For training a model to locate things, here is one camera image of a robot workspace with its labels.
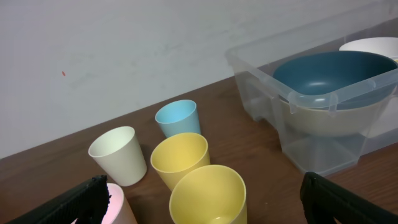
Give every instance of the wall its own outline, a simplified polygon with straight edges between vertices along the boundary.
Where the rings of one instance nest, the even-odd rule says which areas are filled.
[[[0,1],[0,158],[230,77],[228,48],[372,1]]]

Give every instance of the transparent storage box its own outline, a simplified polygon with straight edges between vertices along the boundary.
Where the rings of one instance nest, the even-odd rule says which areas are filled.
[[[283,153],[302,171],[328,175],[360,156],[398,141],[398,69],[324,95],[303,95],[273,78],[275,69],[304,55],[336,51],[356,39],[398,37],[397,1],[374,1],[350,12],[244,44],[226,53],[244,109],[279,133]],[[356,97],[391,94],[340,110]]]

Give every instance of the yellow cup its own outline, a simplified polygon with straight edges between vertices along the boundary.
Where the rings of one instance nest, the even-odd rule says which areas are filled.
[[[246,187],[235,170],[204,166],[175,186],[169,209],[176,224],[246,224]]]
[[[187,173],[210,165],[207,140],[197,133],[181,133],[162,141],[150,157],[152,167],[170,190]]]

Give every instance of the light blue cup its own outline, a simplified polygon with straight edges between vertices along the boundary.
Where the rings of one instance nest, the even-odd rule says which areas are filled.
[[[197,104],[192,100],[178,100],[162,107],[155,120],[168,138],[180,133],[200,133]]]

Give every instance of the wooden table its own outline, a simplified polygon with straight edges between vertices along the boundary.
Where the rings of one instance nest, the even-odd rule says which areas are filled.
[[[122,117],[0,160],[0,223],[37,207],[104,171],[90,144],[118,126],[136,129],[148,165],[145,177],[124,192],[139,223],[172,223],[170,190],[150,166],[165,139],[154,116],[174,100],[196,101],[211,162],[239,172],[248,190],[249,223],[306,223],[299,198],[303,175],[283,155],[276,130],[243,110],[234,78],[191,91]],[[328,177],[365,199],[398,213],[398,144],[363,156],[359,164]]]

